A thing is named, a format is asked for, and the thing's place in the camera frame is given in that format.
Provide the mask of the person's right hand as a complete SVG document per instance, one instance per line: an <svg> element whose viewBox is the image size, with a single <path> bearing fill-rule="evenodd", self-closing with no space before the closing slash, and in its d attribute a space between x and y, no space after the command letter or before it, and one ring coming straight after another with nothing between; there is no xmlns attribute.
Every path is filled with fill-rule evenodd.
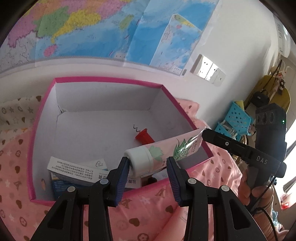
<svg viewBox="0 0 296 241"><path fill-rule="evenodd" d="M257 208L263 208L269 215L272 214L272 207L273 207L273 193L274 189L273 186L267 188L267 186L258 186L251 189L248 184L248 174L247 170L243 172L242 178L240 180L240 184L238 187L238 198L243 205L248 206L251 201L251 197L255 199L259 198L261 194L266 190L263 196L259 199L257 204Z"/></svg>

